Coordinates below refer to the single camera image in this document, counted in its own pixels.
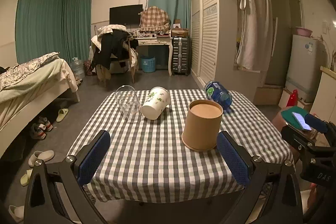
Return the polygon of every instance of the blue laundry basket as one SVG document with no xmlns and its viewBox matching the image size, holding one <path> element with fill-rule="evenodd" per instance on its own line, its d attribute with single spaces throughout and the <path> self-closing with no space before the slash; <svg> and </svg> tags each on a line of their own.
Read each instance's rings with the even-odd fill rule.
<svg viewBox="0 0 336 224">
<path fill-rule="evenodd" d="M 141 68 L 143 72 L 154 72 L 155 71 L 155 57 L 142 57 L 141 58 Z"/>
</svg>

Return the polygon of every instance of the suitcase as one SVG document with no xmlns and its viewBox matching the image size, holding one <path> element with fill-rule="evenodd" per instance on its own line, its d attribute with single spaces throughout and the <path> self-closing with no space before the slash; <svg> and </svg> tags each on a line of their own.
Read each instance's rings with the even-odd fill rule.
<svg viewBox="0 0 336 224">
<path fill-rule="evenodd" d="M 189 74 L 190 39 L 189 37 L 173 37 L 172 74 Z"/>
</svg>

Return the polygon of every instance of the smartphone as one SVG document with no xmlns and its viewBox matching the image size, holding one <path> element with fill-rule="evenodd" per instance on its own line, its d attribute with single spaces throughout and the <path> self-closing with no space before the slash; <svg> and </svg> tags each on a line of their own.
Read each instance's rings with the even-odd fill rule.
<svg viewBox="0 0 336 224">
<path fill-rule="evenodd" d="M 301 114 L 296 112 L 292 112 L 292 114 L 303 130 L 311 130 L 311 127 L 305 123 L 305 119 Z"/>
</svg>

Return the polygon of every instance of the red bottle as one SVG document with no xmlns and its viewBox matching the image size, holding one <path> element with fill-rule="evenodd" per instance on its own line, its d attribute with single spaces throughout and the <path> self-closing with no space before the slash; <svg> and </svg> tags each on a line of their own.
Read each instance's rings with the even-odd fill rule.
<svg viewBox="0 0 336 224">
<path fill-rule="evenodd" d="M 293 90 L 290 95 L 286 106 L 296 106 L 297 105 L 297 90 Z"/>
</svg>

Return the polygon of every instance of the cup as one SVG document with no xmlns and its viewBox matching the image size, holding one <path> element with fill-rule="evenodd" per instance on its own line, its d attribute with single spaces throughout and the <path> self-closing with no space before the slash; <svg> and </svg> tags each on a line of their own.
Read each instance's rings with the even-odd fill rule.
<svg viewBox="0 0 336 224">
<path fill-rule="evenodd" d="M 223 108 L 210 100 L 195 100 L 189 104 L 182 141 L 191 150 L 201 152 L 216 146 Z"/>
<path fill-rule="evenodd" d="M 122 85 L 118 88 L 115 92 L 115 99 L 117 100 L 124 116 L 127 118 L 132 118 L 141 109 L 137 93 L 130 85 Z"/>
<path fill-rule="evenodd" d="M 150 120 L 156 120 L 167 105 L 171 103 L 168 90 L 157 86 L 152 88 L 142 105 L 142 114 Z"/>
</svg>

